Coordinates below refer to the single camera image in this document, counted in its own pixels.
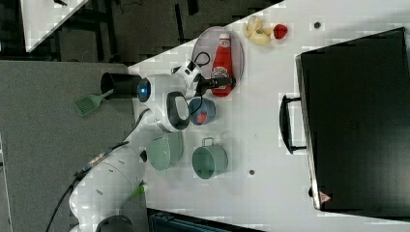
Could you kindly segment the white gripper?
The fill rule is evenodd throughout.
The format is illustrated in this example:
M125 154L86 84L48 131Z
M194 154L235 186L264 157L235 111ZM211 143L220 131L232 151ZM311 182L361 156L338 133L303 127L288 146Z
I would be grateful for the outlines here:
M198 77L202 75L201 68L194 63L192 60L187 60L185 63L180 65L176 68L176 74L179 74L183 77L186 82L187 86L187 93L188 94L195 94L196 87L198 84ZM210 83L236 83L236 79L232 77L216 77L210 78L207 81ZM235 87L235 84L227 84L227 85L211 85L211 84L203 84L201 89L216 89L217 91L231 91Z

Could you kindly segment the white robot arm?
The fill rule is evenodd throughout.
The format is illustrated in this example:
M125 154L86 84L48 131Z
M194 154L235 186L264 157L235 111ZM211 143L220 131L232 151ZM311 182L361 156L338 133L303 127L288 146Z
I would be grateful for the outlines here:
M70 232L100 232L104 222L119 215L119 209L142 183L141 154L147 146L163 133L183 131L189 126L189 99L201 97L209 89L235 85L234 77L205 78L193 61L171 74L142 78L135 92L147 109L123 143L92 159L78 174L79 183L69 199L78 225Z

